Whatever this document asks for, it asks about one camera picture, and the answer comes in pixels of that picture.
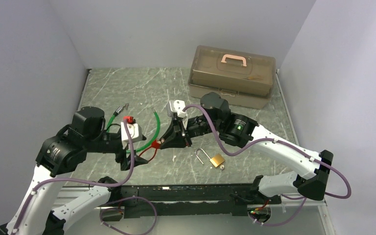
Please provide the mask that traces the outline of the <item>brass padlock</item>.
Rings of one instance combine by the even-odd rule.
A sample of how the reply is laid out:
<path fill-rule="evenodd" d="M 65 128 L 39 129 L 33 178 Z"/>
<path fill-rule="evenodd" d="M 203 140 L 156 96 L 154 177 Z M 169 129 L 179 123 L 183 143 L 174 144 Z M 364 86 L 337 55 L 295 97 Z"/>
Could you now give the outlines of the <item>brass padlock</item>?
<path fill-rule="evenodd" d="M 209 154 L 203 148 L 198 148 L 195 150 L 194 154 L 201 164 L 204 164 L 204 162 L 200 158 L 199 152 L 202 152 L 209 159 L 210 163 L 213 165 L 214 168 L 220 167 L 220 165 L 224 165 L 225 163 L 225 159 L 221 154 L 216 154 L 215 156 L 210 157 Z"/>

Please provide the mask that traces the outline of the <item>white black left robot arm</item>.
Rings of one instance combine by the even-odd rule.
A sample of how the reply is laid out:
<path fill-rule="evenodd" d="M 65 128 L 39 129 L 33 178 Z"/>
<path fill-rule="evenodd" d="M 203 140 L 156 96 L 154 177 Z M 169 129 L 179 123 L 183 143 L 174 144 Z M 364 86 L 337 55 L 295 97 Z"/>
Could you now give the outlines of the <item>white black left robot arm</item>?
<path fill-rule="evenodd" d="M 122 170 L 132 174 L 136 162 L 133 144 L 145 140 L 132 117 L 125 118 L 116 133 L 108 132 L 102 109 L 87 106 L 77 111 L 70 124 L 45 140 L 36 158 L 33 178 L 13 218 L 0 225 L 0 235 L 63 235 L 73 223 L 95 207 L 116 205 L 122 198 L 122 182 L 103 177 L 82 180 L 90 189 L 71 202 L 54 208 L 59 191 L 72 182 L 72 173 L 88 153 L 115 154 Z"/>

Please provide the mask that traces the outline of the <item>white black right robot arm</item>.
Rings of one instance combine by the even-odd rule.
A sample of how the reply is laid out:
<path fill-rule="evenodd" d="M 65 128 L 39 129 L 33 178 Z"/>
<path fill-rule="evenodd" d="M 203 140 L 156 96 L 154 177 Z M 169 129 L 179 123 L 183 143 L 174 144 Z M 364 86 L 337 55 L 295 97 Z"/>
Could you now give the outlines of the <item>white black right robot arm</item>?
<path fill-rule="evenodd" d="M 192 138 L 212 133 L 220 146 L 226 143 L 239 147 L 234 156 L 247 149 L 264 152 L 291 169 L 289 173 L 275 176 L 257 176 L 250 189 L 254 202 L 262 203 L 267 198 L 289 193 L 316 201 L 324 199 L 328 166 L 333 159 L 331 152 L 307 150 L 273 134 L 255 120 L 233 113 L 228 101 L 217 93 L 202 96 L 196 107 L 202 114 L 189 118 L 184 101 L 167 103 L 171 123 L 160 137 L 160 149 L 190 147 Z"/>

